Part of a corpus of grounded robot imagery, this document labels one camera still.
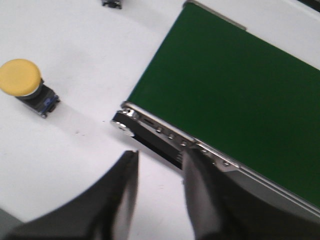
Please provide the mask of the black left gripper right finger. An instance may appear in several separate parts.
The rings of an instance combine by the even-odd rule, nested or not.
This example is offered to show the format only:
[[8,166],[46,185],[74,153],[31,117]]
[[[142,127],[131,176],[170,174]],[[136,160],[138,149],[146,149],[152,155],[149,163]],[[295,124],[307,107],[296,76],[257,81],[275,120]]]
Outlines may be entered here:
[[320,220],[285,196],[221,171],[197,149],[183,152],[188,215],[197,240],[317,240]]

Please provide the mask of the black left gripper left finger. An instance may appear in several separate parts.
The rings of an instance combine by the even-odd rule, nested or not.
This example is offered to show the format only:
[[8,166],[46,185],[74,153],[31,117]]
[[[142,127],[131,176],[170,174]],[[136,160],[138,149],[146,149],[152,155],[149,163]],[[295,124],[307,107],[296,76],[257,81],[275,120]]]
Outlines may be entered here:
[[127,150],[96,183],[61,207],[9,230],[5,240],[126,240],[138,190],[139,152]]

